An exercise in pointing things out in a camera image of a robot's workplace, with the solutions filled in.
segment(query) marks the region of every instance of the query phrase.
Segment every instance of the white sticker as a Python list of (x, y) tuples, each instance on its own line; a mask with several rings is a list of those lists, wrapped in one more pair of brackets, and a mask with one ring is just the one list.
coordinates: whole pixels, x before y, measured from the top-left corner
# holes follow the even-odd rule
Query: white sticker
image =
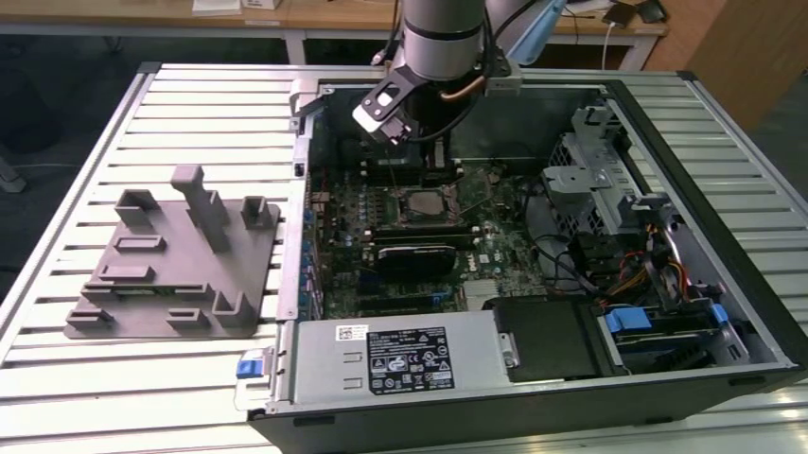
[(279, 26), (280, 21), (243, 21), (245, 26)]
[(338, 341), (364, 341), (367, 339), (366, 324), (343, 324), (336, 327)]

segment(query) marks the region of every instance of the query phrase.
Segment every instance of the barcode sticker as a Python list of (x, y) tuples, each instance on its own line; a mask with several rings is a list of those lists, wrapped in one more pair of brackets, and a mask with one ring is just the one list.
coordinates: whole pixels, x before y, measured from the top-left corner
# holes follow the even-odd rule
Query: barcode sticker
[(343, 324), (336, 327), (338, 341), (364, 341), (367, 339), (366, 324)]

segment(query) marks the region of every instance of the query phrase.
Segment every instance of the blue latch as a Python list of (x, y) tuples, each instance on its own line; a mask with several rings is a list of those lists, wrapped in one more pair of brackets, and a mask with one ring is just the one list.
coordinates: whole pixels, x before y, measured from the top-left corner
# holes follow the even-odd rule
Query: blue latch
[(241, 359), (236, 366), (236, 378), (260, 378), (264, 376), (264, 362), (260, 359)]
[(606, 314), (606, 326), (615, 333), (623, 329), (647, 329), (651, 322), (642, 307), (619, 307)]
[(440, 302), (451, 296), (450, 291), (435, 291), (431, 293), (431, 305), (438, 306)]
[(729, 322), (728, 312), (721, 305), (710, 305), (709, 310), (712, 310), (712, 315), (716, 317), (716, 322), (718, 324)]

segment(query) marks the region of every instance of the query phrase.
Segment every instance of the gray floor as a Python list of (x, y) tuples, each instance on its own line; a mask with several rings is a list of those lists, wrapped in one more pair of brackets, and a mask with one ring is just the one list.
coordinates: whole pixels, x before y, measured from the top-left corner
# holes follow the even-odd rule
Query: gray floor
[[(364, 63), (379, 46), (344, 42), (307, 45), (310, 61), (319, 64)], [(283, 43), (276, 40), (127, 39), (123, 46), (123, 52), (111, 54), (101, 38), (0, 36), (0, 67), (25, 71), (65, 130), (60, 142), (36, 154), (12, 154), (0, 146), (13, 166), (82, 163), (141, 61), (287, 62)], [(25, 49), (21, 56), (16, 55), (17, 48)], [(752, 138), (808, 197), (802, 170), (808, 164), (805, 107), (808, 78), (784, 96)], [(28, 167), (18, 171), (28, 180), (28, 189), (21, 194), (0, 193), (0, 270), (25, 263), (77, 168)], [(0, 298), (13, 278), (13, 272), (0, 271)]]

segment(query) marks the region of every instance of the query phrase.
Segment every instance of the black bracket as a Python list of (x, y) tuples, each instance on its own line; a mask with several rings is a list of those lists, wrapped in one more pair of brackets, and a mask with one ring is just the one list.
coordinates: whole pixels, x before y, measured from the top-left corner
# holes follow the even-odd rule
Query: black bracket
[[(375, 121), (382, 122), (395, 112), (410, 93), (427, 83), (428, 80), (422, 79), (406, 65), (395, 68), (362, 99), (362, 109)], [(382, 105), (379, 96), (388, 88), (396, 89), (398, 93), (391, 96), (390, 102)]]

